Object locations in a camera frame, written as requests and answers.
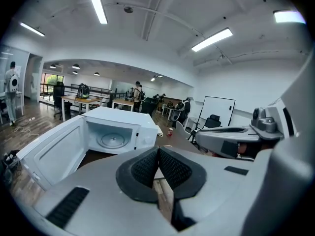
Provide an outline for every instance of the ceiling pipe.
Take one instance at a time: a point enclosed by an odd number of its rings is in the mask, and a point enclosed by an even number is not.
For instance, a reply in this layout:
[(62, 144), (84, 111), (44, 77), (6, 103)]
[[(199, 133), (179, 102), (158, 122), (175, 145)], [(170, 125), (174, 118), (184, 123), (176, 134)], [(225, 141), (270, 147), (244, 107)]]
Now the ceiling pipe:
[(141, 9), (141, 10), (146, 10), (146, 11), (150, 11), (152, 13), (156, 13), (156, 14), (159, 14), (159, 15), (162, 15), (162, 16), (165, 16), (167, 18), (170, 18), (178, 23), (180, 23), (181, 25), (187, 27), (188, 29), (190, 29), (193, 34), (199, 34), (200, 36), (204, 37), (204, 35), (199, 31), (197, 30), (195, 27), (191, 26), (189, 23), (187, 23), (186, 21), (180, 19), (179, 17), (176, 17), (175, 15), (171, 15), (171, 14), (166, 14), (166, 13), (162, 13), (162, 12), (159, 12), (157, 10), (152, 10), (152, 9), (148, 9), (148, 8), (145, 8), (145, 7), (141, 7), (141, 6), (136, 6), (136, 5), (132, 5), (132, 4), (116, 4), (116, 3), (106, 3), (104, 4), (104, 6), (116, 6), (116, 7), (131, 7), (131, 8), (135, 8), (135, 9)]

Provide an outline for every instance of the black bag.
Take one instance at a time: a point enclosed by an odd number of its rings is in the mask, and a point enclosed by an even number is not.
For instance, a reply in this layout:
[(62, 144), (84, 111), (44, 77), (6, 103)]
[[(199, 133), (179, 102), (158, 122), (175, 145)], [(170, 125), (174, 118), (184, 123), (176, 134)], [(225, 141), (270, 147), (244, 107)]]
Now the black bag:
[(146, 98), (146, 93), (144, 91), (140, 92), (140, 100), (143, 101)]
[(77, 97), (81, 99), (87, 99), (90, 96), (90, 89), (86, 84), (81, 83), (79, 85)]

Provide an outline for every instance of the railing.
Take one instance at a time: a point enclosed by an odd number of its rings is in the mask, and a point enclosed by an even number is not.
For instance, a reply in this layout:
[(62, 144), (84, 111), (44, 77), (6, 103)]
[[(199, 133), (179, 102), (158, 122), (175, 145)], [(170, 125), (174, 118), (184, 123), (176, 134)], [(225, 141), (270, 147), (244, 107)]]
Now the railing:
[[(54, 95), (54, 86), (53, 84), (40, 84), (40, 98), (42, 100), (46, 100), (48, 103), (49, 101), (54, 101), (53, 95)], [(68, 93), (77, 94), (78, 87), (75, 84), (71, 84), (71, 86), (64, 86), (64, 93), (65, 95), (69, 95)], [(101, 103), (106, 103), (108, 107), (112, 107), (112, 103), (114, 99), (124, 99), (126, 96), (126, 93), (116, 93), (116, 92), (110, 92), (109, 89), (103, 89), (103, 88), (93, 88), (90, 87), (90, 96), (97, 97), (109, 100), (108, 102), (103, 102), (100, 100)]]

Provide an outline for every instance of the desk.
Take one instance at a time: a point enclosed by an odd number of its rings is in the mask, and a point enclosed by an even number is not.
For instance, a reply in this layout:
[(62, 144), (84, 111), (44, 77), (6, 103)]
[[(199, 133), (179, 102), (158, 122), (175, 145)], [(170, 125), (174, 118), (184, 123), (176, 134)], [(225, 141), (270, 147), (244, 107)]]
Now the desk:
[(114, 108), (115, 103), (119, 105), (131, 106), (130, 111), (133, 111), (133, 103), (134, 103), (133, 101), (124, 100), (124, 99), (113, 100), (112, 108)]
[(162, 111), (162, 115), (164, 113), (164, 109), (169, 109), (169, 114), (168, 114), (168, 120), (170, 119), (171, 115), (172, 115), (172, 111), (174, 110), (174, 108), (169, 108), (167, 107), (165, 104), (164, 104), (164, 108), (163, 108), (163, 111)]
[(194, 152), (197, 154), (202, 154), (190, 141), (188, 141), (185, 137), (181, 136), (177, 133), (176, 129), (173, 130), (173, 135), (168, 136), (167, 132), (169, 127), (160, 127), (163, 132), (163, 136), (157, 136), (155, 146), (165, 146), (171, 145), (176, 148), (180, 148), (183, 150), (187, 150), (190, 152)]
[[(22, 95), (22, 92), (17, 91), (16, 94), (17, 94), (17, 95), (20, 95), (21, 111), (22, 111), (22, 115), (24, 115), (24, 112), (23, 112), (23, 95)], [(5, 93), (4, 93), (4, 92), (0, 93), (0, 100), (5, 100)], [(1, 124), (3, 124), (1, 112), (0, 112), (0, 121), (1, 121)]]
[(62, 104), (62, 111), (63, 111), (63, 121), (65, 121), (65, 116), (64, 116), (64, 101), (65, 101), (65, 100), (73, 101), (73, 102), (79, 102), (79, 103), (80, 103), (79, 113), (81, 113), (82, 104), (85, 104), (85, 105), (86, 105), (86, 110), (85, 110), (85, 112), (87, 112), (87, 111), (89, 110), (89, 104), (101, 100), (101, 98), (81, 99), (81, 98), (75, 97), (74, 95), (62, 96), (61, 99), (62, 99), (61, 104)]

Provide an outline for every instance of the ceiling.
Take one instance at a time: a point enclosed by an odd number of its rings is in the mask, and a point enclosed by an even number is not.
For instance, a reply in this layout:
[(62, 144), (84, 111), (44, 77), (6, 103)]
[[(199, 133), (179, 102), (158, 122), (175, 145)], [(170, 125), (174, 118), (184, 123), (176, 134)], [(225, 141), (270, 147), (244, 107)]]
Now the ceiling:
[[(275, 10), (294, 9), (287, 0), (102, 0), (104, 29), (161, 42), (194, 68), (253, 59), (304, 59), (312, 47), (304, 24), (277, 24)], [(124, 12), (131, 6), (133, 13)], [(28, 0), (15, 16), (47, 38), (74, 29), (88, 33), (99, 20), (91, 0)], [(191, 47), (230, 28), (233, 36), (195, 53)]]
[[(74, 69), (72, 66), (79, 64), (80, 69)], [(78, 72), (78, 75), (93, 76), (95, 72), (98, 72), (101, 77), (110, 78), (117, 81), (123, 81), (127, 83), (149, 82), (153, 76), (158, 75), (154, 72), (144, 70), (138, 67), (127, 66), (124, 64), (117, 64), (113, 62), (105, 62), (100, 60), (79, 59), (79, 60), (61, 60), (55, 62), (56, 69), (50, 68), (50, 63), (44, 63), (43, 69), (51, 71), (52, 73), (62, 73), (65, 75), (74, 75), (72, 72)], [(175, 82), (175, 80), (163, 77), (156, 78), (154, 83), (168, 83)]]

